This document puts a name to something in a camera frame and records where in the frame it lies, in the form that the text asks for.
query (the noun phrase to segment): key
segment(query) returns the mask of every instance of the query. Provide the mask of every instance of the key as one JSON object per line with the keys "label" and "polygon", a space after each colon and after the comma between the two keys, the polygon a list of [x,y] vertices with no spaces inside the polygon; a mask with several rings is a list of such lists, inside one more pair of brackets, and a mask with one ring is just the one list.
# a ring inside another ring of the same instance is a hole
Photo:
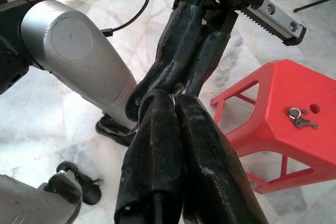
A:
{"label": "key", "polygon": [[306,121],[296,120],[295,125],[299,128],[303,126],[312,126],[315,130],[318,128],[318,124],[311,123],[309,120],[306,120]]}

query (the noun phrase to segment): stool leg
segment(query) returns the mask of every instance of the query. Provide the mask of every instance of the stool leg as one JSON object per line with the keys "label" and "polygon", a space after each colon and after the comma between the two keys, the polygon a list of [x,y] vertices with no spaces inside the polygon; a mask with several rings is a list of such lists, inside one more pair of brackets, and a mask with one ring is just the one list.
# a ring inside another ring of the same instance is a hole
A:
{"label": "stool leg", "polygon": [[245,78],[232,87],[228,88],[218,96],[211,99],[210,105],[214,105],[218,103],[220,100],[227,100],[231,97],[234,97],[236,95],[239,95],[240,93],[244,92],[245,90],[248,90],[249,88],[253,87],[254,85],[258,84],[257,80],[254,80],[251,82],[250,78]]}
{"label": "stool leg", "polygon": [[334,172],[320,173],[314,171],[312,168],[307,168],[269,181],[267,184],[263,184],[260,187],[256,188],[255,191],[260,194],[265,194],[272,191],[314,184],[318,182],[332,180],[335,178],[336,176]]}
{"label": "stool leg", "polygon": [[248,177],[249,181],[252,181],[256,184],[256,188],[254,191],[258,190],[259,188],[267,187],[268,183],[267,181],[264,181],[263,179],[257,177],[256,175],[253,175],[251,173],[246,173],[246,176]]}
{"label": "stool leg", "polygon": [[255,101],[255,100],[253,100],[253,99],[251,99],[250,97],[247,97],[247,96],[245,96],[245,95],[243,95],[243,94],[236,94],[236,97],[238,97],[239,99],[242,99],[242,100],[245,101],[245,102],[251,103],[251,104],[253,104],[253,105],[256,104],[256,101]]}
{"label": "stool leg", "polygon": [[221,120],[222,112],[224,107],[224,100],[219,100],[217,103],[216,114],[214,117],[214,121],[217,125],[219,125],[219,121]]}
{"label": "stool leg", "polygon": [[311,3],[311,4],[309,4],[309,5],[305,5],[305,6],[303,6],[303,7],[296,8],[296,9],[293,10],[293,12],[296,13],[296,12],[298,12],[298,11],[300,11],[300,10],[307,9],[307,8],[309,8],[309,7],[316,6],[316,5],[319,5],[319,4],[322,4],[322,3],[324,3],[324,2],[328,2],[328,1],[331,1],[331,0],[319,0],[319,1],[316,1],[316,2]]}
{"label": "stool leg", "polygon": [[287,164],[288,164],[288,157],[282,156],[282,161],[281,161],[281,173],[280,177],[284,177],[287,175]]}
{"label": "stool leg", "polygon": [[260,146],[263,145],[264,142],[259,141],[253,132],[244,134],[244,131],[239,131],[239,129],[241,129],[241,127],[226,134],[238,157],[259,152]]}

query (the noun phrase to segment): marble floor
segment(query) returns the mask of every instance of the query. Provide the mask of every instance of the marble floor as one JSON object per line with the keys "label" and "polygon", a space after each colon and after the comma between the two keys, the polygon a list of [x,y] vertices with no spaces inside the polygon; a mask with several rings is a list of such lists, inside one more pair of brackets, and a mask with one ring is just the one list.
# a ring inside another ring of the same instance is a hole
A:
{"label": "marble floor", "polygon": [[[88,15],[99,28],[128,21],[144,0],[59,0]],[[150,0],[142,16],[109,38],[139,82],[154,61],[156,44],[174,0]],[[307,27],[304,41],[284,46],[247,17],[240,15],[232,38],[200,99],[211,114],[210,99],[266,62],[291,59],[336,79],[336,1],[294,14],[298,6],[316,0],[271,0]],[[226,104],[221,129],[228,132],[251,115],[239,101]],[[126,148],[98,135],[101,111],[65,87],[54,76],[30,69],[0,99],[0,174],[39,186],[54,174],[61,161],[72,161],[92,178],[101,178],[102,200],[83,206],[76,223],[114,223],[120,168]],[[271,177],[277,155],[263,153],[243,158],[244,167]],[[291,167],[298,166],[292,162]],[[256,194],[270,224],[336,223],[336,181]]]}

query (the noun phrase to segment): metal screw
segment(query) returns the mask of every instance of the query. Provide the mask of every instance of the metal screw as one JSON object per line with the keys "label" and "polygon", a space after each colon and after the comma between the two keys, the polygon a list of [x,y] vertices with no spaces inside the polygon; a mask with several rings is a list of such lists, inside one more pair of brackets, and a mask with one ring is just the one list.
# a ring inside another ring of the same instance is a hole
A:
{"label": "metal screw", "polygon": [[275,13],[275,5],[274,4],[269,4],[266,8],[266,11],[269,15],[273,15]]}
{"label": "metal screw", "polygon": [[215,1],[214,1],[214,5],[215,5],[215,6],[219,6],[219,5],[221,5],[220,0],[215,0]]}
{"label": "metal screw", "polygon": [[290,29],[293,33],[295,33],[295,32],[298,30],[298,24],[297,24],[296,22],[292,22],[292,23],[290,23],[290,25],[289,25],[289,29]]}

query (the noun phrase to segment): black cable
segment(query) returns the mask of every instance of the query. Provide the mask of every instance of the black cable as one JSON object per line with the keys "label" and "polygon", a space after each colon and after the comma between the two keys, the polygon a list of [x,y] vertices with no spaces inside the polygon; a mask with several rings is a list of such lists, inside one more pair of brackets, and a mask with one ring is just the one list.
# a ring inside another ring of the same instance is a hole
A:
{"label": "black cable", "polygon": [[133,23],[137,18],[139,18],[139,16],[143,13],[143,11],[146,9],[147,5],[148,5],[149,0],[145,0],[145,3],[143,4],[143,6],[141,7],[141,9],[138,11],[138,13],[131,18],[128,22],[126,22],[125,24],[118,26],[116,28],[108,28],[108,29],[104,29],[101,30],[101,32],[105,35],[105,37],[110,37],[113,36],[113,32],[114,31],[119,31],[127,26],[129,26],[131,23]]}
{"label": "black cable", "polygon": [[147,5],[149,3],[149,0],[145,0],[145,3],[143,4],[143,6],[141,7],[141,9],[138,11],[138,13],[131,18],[128,22],[126,22],[125,24],[118,26],[116,28],[108,28],[108,29],[103,29],[101,30],[101,32],[105,35],[105,37],[110,37],[113,35],[114,31],[119,31],[127,26],[129,26],[131,23],[133,23],[137,18],[139,18],[139,16],[143,13],[143,11],[146,9]]}

